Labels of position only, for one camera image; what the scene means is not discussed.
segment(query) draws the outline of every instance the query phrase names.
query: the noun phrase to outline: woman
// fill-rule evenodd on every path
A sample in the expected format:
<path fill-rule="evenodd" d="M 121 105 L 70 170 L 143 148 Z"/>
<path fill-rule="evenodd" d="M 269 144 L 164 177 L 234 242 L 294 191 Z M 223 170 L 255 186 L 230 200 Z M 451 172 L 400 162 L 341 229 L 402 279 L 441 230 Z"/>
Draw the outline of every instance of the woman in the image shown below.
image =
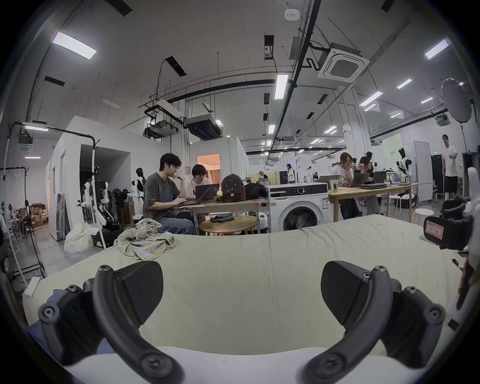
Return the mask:
<path fill-rule="evenodd" d="M 295 175 L 293 173 L 292 166 L 287 164 L 288 183 L 295 184 Z"/>

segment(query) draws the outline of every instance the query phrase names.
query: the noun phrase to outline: label sticker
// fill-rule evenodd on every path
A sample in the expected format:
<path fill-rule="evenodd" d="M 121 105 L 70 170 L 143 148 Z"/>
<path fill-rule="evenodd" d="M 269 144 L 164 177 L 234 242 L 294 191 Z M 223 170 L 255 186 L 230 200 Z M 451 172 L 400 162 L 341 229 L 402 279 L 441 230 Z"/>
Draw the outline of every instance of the label sticker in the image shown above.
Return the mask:
<path fill-rule="evenodd" d="M 435 236 L 440 240 L 444 236 L 444 228 L 438 224 L 431 223 L 430 221 L 427 221 L 427 224 L 425 225 L 425 232 L 430 233 L 432 236 Z"/>

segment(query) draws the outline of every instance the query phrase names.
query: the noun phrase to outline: ceiling cassette air conditioner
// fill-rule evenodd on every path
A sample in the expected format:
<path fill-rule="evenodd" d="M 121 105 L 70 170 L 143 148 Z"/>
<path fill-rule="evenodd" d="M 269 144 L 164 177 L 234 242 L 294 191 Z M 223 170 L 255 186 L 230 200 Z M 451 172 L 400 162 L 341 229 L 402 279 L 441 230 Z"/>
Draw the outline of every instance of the ceiling cassette air conditioner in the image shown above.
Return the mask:
<path fill-rule="evenodd" d="M 318 60 L 318 77 L 351 83 L 369 62 L 356 49 L 332 43 L 330 51 L 322 52 Z"/>

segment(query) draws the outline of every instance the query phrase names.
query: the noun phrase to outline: white plastic bag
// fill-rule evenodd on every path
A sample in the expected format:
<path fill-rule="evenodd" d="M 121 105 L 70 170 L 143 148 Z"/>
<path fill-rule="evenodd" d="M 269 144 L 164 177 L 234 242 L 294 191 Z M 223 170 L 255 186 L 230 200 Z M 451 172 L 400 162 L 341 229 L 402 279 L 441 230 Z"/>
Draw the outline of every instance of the white plastic bag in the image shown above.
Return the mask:
<path fill-rule="evenodd" d="M 77 223 L 65 237 L 63 249 L 67 253 L 85 252 L 93 247 L 90 227 L 85 222 Z"/>

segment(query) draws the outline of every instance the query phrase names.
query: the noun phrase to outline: washing machine door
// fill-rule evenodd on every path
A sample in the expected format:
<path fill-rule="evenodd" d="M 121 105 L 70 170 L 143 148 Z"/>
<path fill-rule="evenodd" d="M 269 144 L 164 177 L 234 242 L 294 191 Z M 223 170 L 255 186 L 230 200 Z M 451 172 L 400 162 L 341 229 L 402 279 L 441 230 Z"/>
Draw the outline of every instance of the washing machine door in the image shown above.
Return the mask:
<path fill-rule="evenodd" d="M 278 218 L 278 229 L 290 231 L 313 227 L 324 222 L 321 209 L 311 201 L 296 201 L 288 205 Z"/>

